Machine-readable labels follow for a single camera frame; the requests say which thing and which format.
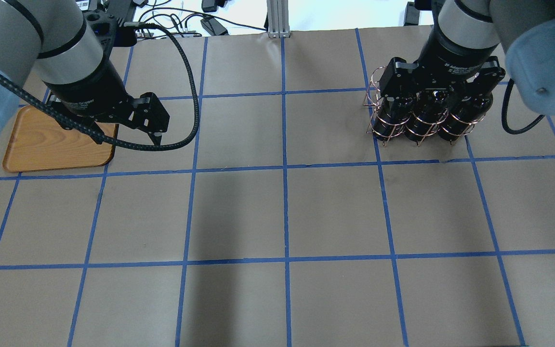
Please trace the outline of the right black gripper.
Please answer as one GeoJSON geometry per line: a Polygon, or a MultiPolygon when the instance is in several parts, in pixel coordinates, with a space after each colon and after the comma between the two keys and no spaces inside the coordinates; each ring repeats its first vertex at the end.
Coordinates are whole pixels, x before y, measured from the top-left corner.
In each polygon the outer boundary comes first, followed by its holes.
{"type": "Polygon", "coordinates": [[[414,96],[425,90],[446,90],[478,72],[470,83],[473,96],[487,96],[506,77],[498,57],[490,57],[496,49],[460,46],[447,38],[440,29],[432,29],[418,61],[407,62],[392,57],[379,79],[382,97],[414,96]],[[414,71],[418,68],[418,81],[414,71]]]}

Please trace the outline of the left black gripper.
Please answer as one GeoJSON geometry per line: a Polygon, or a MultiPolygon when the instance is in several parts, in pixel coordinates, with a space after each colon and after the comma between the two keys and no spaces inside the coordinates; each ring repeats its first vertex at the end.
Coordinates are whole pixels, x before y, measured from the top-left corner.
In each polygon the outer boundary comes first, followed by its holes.
{"type": "Polygon", "coordinates": [[[158,96],[143,93],[133,99],[125,90],[111,61],[102,61],[88,77],[65,85],[45,83],[60,100],[49,103],[64,116],[96,130],[95,121],[119,123],[148,135],[153,145],[161,144],[170,115],[158,96]]]}

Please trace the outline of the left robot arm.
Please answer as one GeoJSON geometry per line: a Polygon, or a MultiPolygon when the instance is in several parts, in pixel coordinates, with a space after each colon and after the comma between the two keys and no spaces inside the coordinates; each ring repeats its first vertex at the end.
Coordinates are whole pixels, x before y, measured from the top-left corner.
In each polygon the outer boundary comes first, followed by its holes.
{"type": "Polygon", "coordinates": [[[0,0],[0,134],[19,101],[97,144],[168,151],[170,116],[154,93],[132,97],[110,61],[127,23],[74,0],[0,0]]]}

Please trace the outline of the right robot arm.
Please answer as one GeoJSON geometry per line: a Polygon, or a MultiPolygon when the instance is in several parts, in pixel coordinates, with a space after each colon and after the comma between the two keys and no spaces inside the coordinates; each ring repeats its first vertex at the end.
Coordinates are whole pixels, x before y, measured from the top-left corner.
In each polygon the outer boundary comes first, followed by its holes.
{"type": "Polygon", "coordinates": [[[434,26],[413,64],[393,58],[383,97],[447,89],[474,76],[502,46],[505,69],[524,104],[555,116],[555,0],[417,0],[434,26]]]}

